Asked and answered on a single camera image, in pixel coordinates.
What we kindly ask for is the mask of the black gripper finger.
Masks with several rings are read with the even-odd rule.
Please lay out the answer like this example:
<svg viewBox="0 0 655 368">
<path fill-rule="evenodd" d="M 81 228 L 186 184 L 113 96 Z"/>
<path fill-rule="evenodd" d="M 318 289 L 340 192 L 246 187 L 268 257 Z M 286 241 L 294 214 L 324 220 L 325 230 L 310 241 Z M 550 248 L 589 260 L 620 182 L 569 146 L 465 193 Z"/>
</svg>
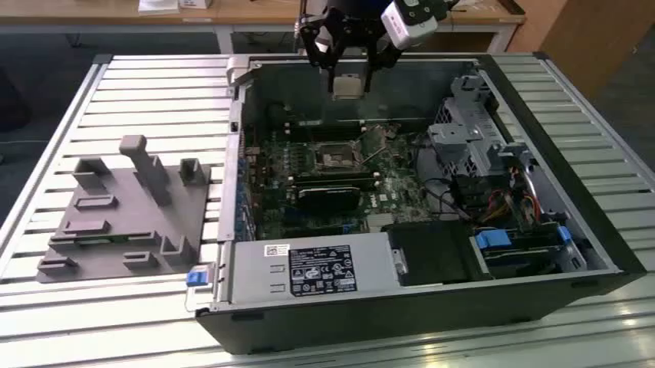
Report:
<svg viewBox="0 0 655 368">
<path fill-rule="evenodd" d="M 333 91 L 336 64 L 345 50 L 344 20 L 345 16 L 340 10 L 328 9 L 316 20 L 306 21 L 304 19 L 300 23 L 300 36 L 309 63 L 326 71 L 328 92 Z M 330 36 L 325 51 L 320 51 L 316 45 L 316 37 L 322 28 Z"/>
<path fill-rule="evenodd" d="M 362 46 L 366 49 L 362 91 L 368 93 L 370 91 L 373 73 L 382 68 L 392 68 L 402 51 L 393 45 L 389 35 L 381 33 L 365 33 L 362 35 Z"/>
</svg>

